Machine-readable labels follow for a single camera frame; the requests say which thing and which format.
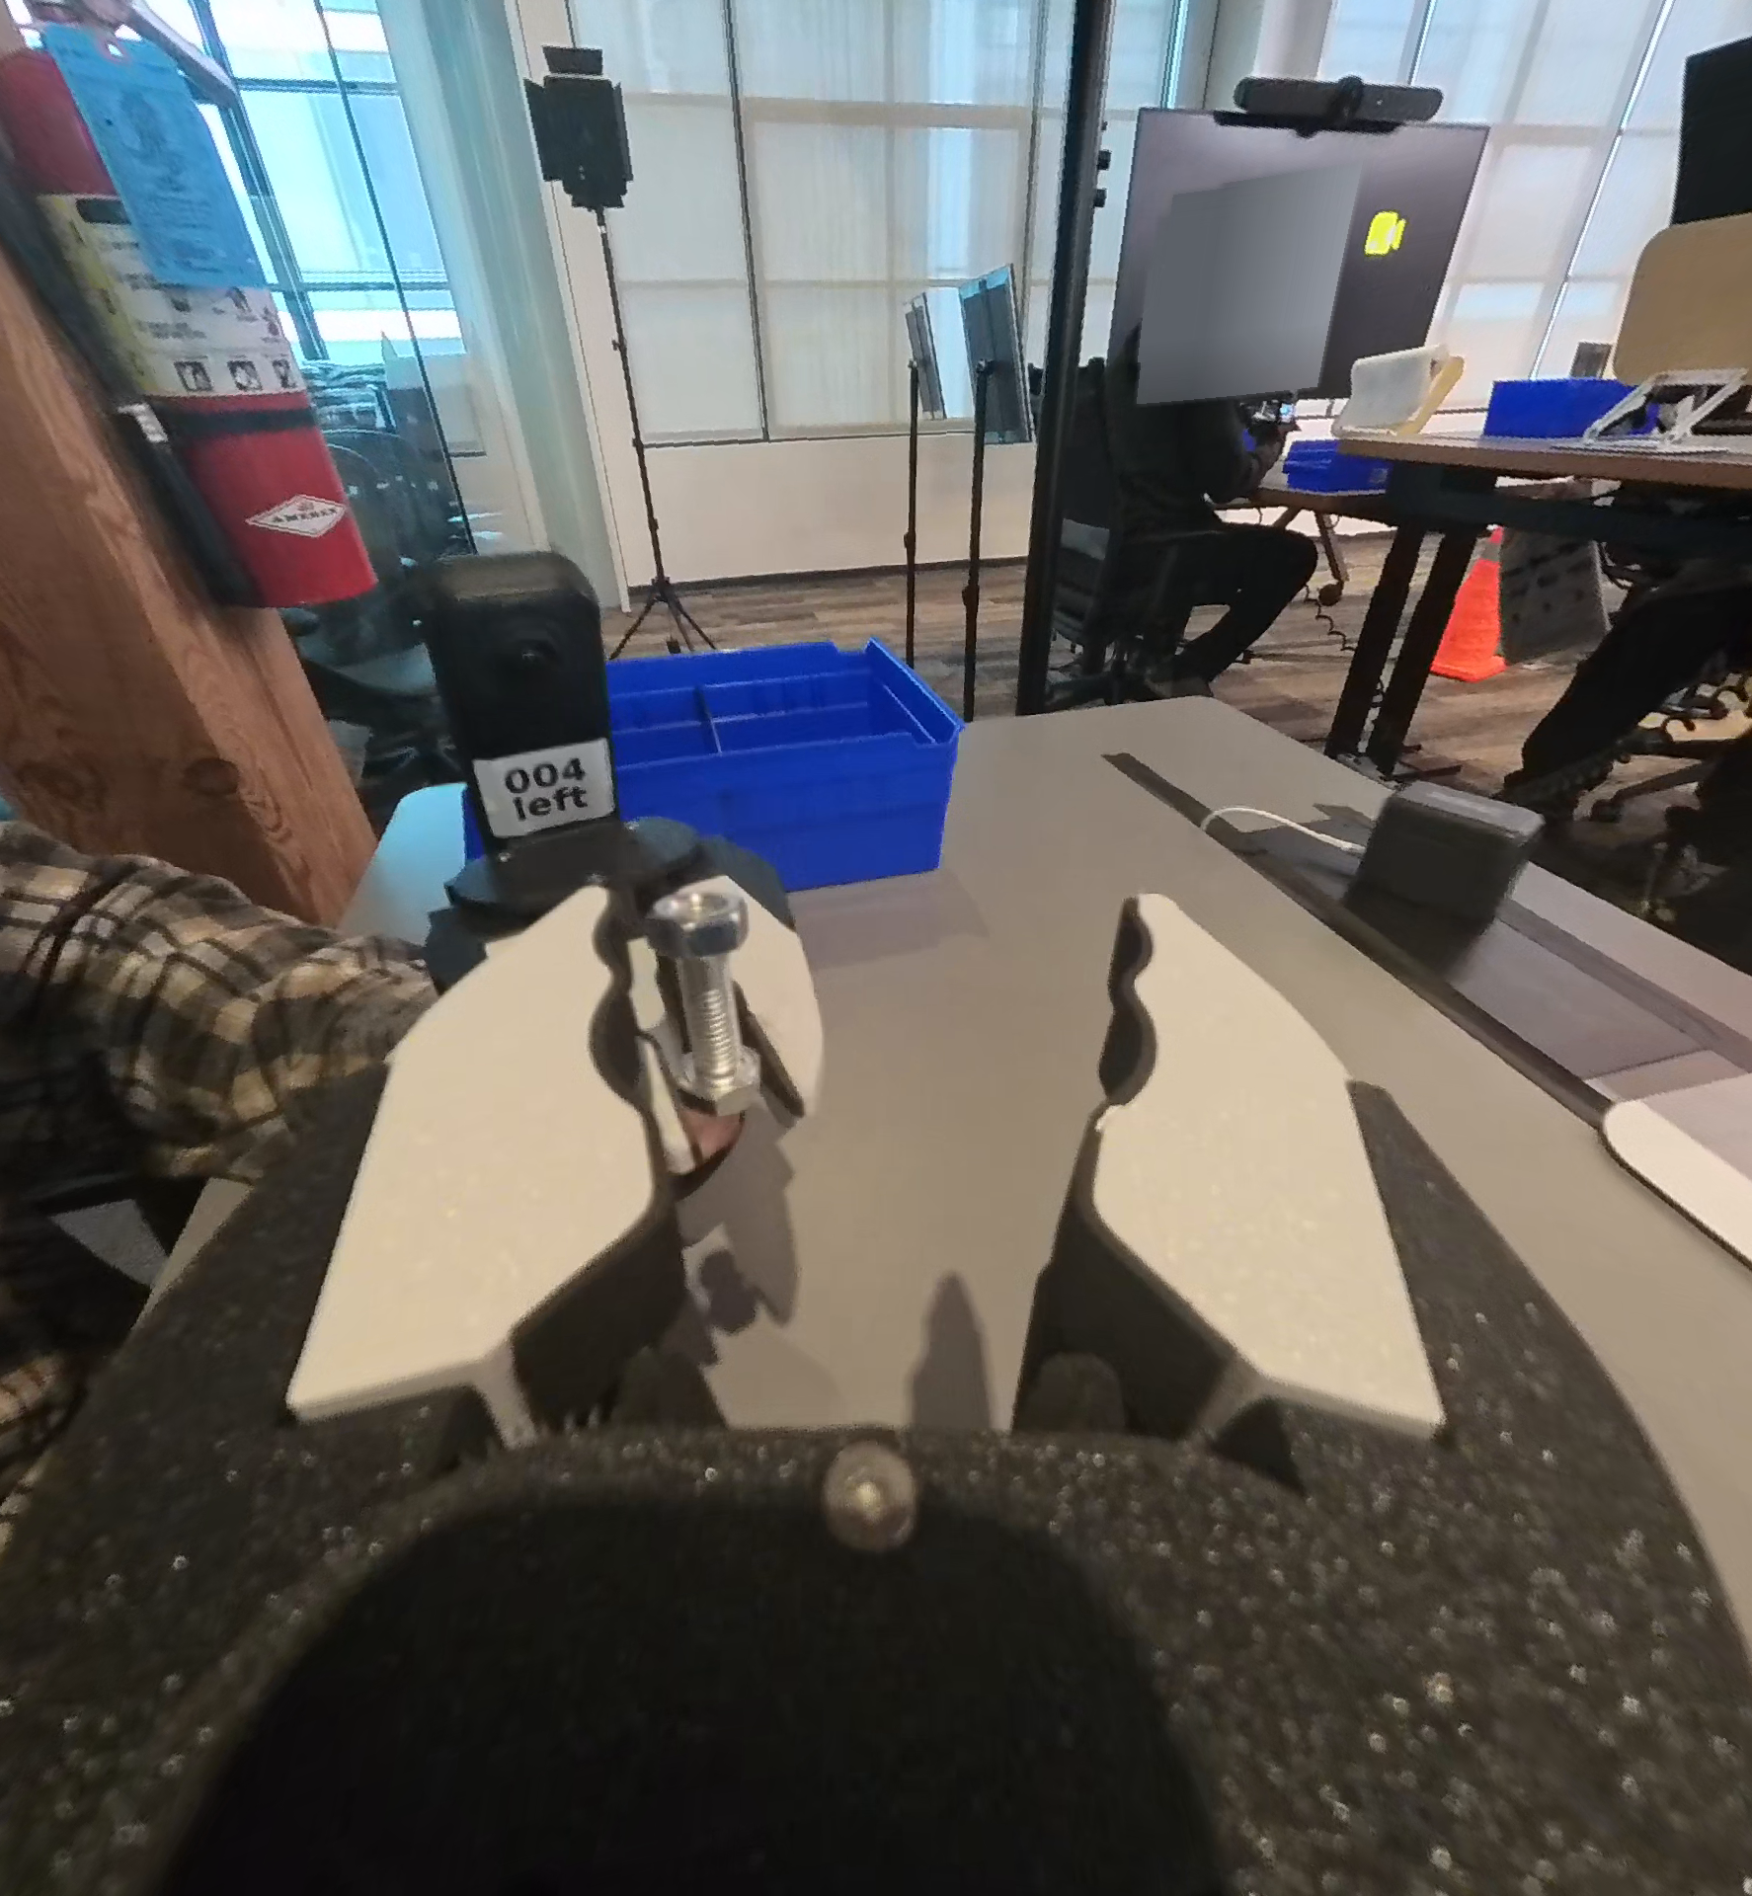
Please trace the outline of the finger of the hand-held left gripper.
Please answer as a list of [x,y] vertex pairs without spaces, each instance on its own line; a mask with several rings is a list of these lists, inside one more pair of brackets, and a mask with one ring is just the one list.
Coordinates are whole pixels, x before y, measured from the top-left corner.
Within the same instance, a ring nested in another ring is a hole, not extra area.
[[747,888],[745,936],[737,946],[737,994],[747,1038],[761,1058],[769,1110],[813,1115],[824,1087],[825,1036],[811,962],[795,926]]
[[666,1169],[675,1176],[692,1172],[692,1132],[684,1123],[681,1067],[684,1040],[681,1022],[658,979],[632,979],[628,989],[642,1061],[642,1095],[661,1137]]

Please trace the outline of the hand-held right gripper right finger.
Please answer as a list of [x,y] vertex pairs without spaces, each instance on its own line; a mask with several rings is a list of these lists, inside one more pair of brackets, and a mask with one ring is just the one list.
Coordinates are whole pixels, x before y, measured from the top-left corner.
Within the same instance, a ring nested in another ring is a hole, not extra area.
[[1238,1438],[1271,1403],[1433,1440],[1446,1409],[1338,1053],[1159,893],[1120,910],[1108,999],[1071,1355],[1168,1440]]

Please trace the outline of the silver hex bolt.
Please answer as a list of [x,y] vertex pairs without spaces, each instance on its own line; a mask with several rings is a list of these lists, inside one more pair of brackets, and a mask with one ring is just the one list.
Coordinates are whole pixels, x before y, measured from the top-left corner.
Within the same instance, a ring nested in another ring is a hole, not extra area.
[[750,1046],[732,968],[745,936],[737,888],[711,885],[664,895],[649,908],[645,928],[675,974],[684,1052],[716,1063]]

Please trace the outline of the blue plastic parts bin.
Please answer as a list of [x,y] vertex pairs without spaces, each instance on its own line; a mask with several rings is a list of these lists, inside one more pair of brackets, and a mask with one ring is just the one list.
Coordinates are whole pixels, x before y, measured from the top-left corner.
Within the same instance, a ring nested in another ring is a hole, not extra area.
[[614,860],[645,819],[764,861],[784,888],[937,867],[963,723],[879,639],[603,661],[598,698],[512,689],[428,645],[463,766],[465,855]]

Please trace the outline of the red fire extinguisher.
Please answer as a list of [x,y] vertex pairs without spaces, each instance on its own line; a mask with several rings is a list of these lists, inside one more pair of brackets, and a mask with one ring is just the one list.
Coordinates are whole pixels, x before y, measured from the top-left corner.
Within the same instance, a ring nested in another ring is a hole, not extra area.
[[145,268],[42,27],[0,61],[0,128],[218,584],[269,607],[362,597],[376,573],[272,284],[174,289]]

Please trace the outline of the dark grey power adapter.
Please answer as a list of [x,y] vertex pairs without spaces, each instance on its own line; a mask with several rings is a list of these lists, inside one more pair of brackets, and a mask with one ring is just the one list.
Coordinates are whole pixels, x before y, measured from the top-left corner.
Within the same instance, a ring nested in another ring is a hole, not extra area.
[[1416,781],[1387,798],[1348,885],[1355,906],[1403,904],[1467,930],[1496,921],[1536,842],[1538,812]]

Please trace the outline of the small monitor on black stand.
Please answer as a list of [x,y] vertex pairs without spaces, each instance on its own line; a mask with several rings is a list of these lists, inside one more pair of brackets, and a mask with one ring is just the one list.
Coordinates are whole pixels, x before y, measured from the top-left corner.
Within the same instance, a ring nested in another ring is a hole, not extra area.
[[927,294],[915,296],[904,306],[904,338],[909,351],[909,425],[907,425],[907,510],[904,510],[904,619],[903,619],[903,655],[913,669],[917,666],[917,630],[918,630],[918,532],[921,532],[921,454],[922,421],[927,417],[944,417],[944,398],[940,387],[940,370],[935,341],[932,310]]

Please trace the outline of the black office chair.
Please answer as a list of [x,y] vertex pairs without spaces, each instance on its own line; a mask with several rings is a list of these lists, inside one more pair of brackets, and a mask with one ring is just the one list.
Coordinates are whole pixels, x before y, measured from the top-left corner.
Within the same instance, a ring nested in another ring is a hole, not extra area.
[[1060,542],[1044,707],[1076,708],[1151,695],[1148,664],[1178,639],[1172,597],[1196,565],[1201,526],[1132,526],[1107,432],[1107,366],[1078,370],[1060,456]]

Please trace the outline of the large monitor on black stand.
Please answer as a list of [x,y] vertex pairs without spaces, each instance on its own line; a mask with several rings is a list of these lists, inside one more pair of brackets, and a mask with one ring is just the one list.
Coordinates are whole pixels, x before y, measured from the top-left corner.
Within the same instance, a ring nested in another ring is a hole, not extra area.
[[961,719],[978,714],[983,577],[983,481],[992,444],[1031,440],[1031,396],[1013,267],[983,273],[959,287],[959,319],[971,394],[967,556],[961,590]]

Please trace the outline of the orange traffic cone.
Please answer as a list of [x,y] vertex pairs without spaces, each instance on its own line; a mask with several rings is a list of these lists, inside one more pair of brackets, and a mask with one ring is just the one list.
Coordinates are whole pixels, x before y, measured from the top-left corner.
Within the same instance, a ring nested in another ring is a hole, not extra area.
[[1502,541],[1504,532],[1494,528],[1474,549],[1431,660],[1431,677],[1479,685],[1508,668],[1502,652]]

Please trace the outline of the grey patterned board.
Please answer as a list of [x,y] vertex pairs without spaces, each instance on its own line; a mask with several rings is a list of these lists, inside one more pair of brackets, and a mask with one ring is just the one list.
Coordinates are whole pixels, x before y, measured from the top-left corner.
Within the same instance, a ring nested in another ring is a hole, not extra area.
[[1609,630],[1594,541],[1502,531],[1500,653],[1510,668],[1584,658]]

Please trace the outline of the wooden desk with black legs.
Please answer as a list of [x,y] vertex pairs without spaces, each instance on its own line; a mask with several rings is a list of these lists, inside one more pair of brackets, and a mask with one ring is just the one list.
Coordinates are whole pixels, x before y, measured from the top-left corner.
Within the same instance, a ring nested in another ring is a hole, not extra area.
[[1487,436],[1344,436],[1392,466],[1394,526],[1324,743],[1330,759],[1397,770],[1433,658],[1479,541],[1498,526],[1752,571],[1752,452],[1662,452]]

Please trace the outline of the black webcam bar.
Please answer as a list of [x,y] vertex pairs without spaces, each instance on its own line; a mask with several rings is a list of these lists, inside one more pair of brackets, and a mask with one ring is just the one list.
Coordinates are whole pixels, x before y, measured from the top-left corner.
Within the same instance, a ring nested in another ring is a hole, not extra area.
[[1390,134],[1433,121],[1444,99],[1439,86],[1369,82],[1360,77],[1334,82],[1249,77],[1238,81],[1233,107],[1244,122],[1299,134]]

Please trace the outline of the beige board document stand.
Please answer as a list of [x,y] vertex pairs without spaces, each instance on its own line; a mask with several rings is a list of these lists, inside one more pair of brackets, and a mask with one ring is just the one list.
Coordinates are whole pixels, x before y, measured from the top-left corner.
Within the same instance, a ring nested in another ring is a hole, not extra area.
[[1752,211],[1647,239],[1612,367],[1626,392],[1584,442],[1752,452]]

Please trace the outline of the large black display screen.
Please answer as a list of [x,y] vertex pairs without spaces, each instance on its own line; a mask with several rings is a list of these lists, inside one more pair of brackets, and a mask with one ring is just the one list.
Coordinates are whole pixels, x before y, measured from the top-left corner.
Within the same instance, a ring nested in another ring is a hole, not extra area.
[[1143,109],[1107,359],[1143,400],[1347,398],[1416,348],[1453,260],[1485,128],[1301,127]]

